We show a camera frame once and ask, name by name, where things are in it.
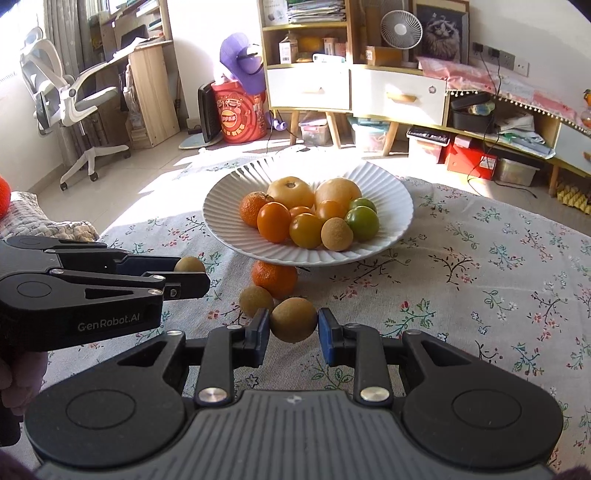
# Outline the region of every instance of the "floral tablecloth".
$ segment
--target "floral tablecloth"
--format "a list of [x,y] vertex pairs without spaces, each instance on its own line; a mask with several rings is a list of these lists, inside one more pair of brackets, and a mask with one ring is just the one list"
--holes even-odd
[[[200,209],[216,181],[252,158],[207,165],[217,158],[198,155],[180,173],[168,173],[102,236],[111,247],[136,253],[199,256],[212,280],[208,295],[166,302],[156,330],[50,352],[45,386],[167,329],[182,329],[191,338],[248,323],[237,298],[251,282],[253,260],[215,240]],[[332,161],[329,155],[321,160]],[[394,165],[386,159],[376,163]],[[342,323],[365,323],[383,335],[425,330],[542,386],[564,415],[552,467],[591,465],[591,238],[491,199],[401,180],[415,207],[403,239],[368,260],[301,269],[295,295],[330,307]],[[401,394],[400,379],[391,372]],[[195,369],[187,393],[196,377]],[[238,369],[235,382],[237,390],[350,391],[353,371],[325,366],[316,335],[296,345],[272,338],[264,366]],[[9,451],[35,464],[26,439]]]

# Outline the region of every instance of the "books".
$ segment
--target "books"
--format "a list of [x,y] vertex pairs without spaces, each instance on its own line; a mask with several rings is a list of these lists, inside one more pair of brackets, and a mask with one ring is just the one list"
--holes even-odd
[[287,0],[289,23],[339,22],[346,20],[343,0]]

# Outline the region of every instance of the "ribbed white plate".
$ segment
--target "ribbed white plate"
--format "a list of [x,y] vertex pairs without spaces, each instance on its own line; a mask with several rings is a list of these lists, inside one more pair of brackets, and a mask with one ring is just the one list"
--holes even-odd
[[[332,252],[299,248],[291,241],[267,242],[239,215],[240,202],[250,192],[266,192],[269,184],[283,177],[299,177],[313,190],[324,180],[344,177],[353,180],[364,197],[375,203],[380,229],[369,242],[354,242],[350,250]],[[217,182],[203,204],[205,223],[223,244],[248,257],[279,265],[323,267],[362,260],[396,243],[413,219],[413,200],[391,173],[364,161],[327,161],[318,158],[273,160],[261,157],[245,164]]]

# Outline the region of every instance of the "chair armrest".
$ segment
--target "chair armrest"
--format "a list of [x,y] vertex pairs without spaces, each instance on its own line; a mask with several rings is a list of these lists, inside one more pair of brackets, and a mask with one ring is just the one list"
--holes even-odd
[[82,84],[88,79],[88,77],[104,69],[107,65],[108,62],[104,61],[103,63],[99,63],[98,65],[94,65],[93,67],[83,71],[80,75],[78,75],[78,78],[70,88],[76,89],[78,91]]

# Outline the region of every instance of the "office chair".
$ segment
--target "office chair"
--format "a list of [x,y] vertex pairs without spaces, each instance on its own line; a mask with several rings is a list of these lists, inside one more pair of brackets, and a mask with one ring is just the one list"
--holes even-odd
[[91,181],[99,178],[95,172],[95,158],[125,152],[131,156],[127,145],[116,147],[92,147],[82,120],[97,111],[97,106],[119,95],[116,87],[109,87],[85,98],[79,98],[80,88],[85,80],[104,68],[107,63],[95,65],[83,71],[77,79],[64,74],[63,65],[53,43],[43,38],[39,27],[33,28],[25,39],[21,50],[21,71],[29,93],[35,100],[34,117],[38,122],[39,133],[47,135],[53,126],[61,122],[64,126],[76,125],[82,134],[86,151],[61,178],[60,187],[66,190],[68,180],[74,173],[88,163],[88,176]]

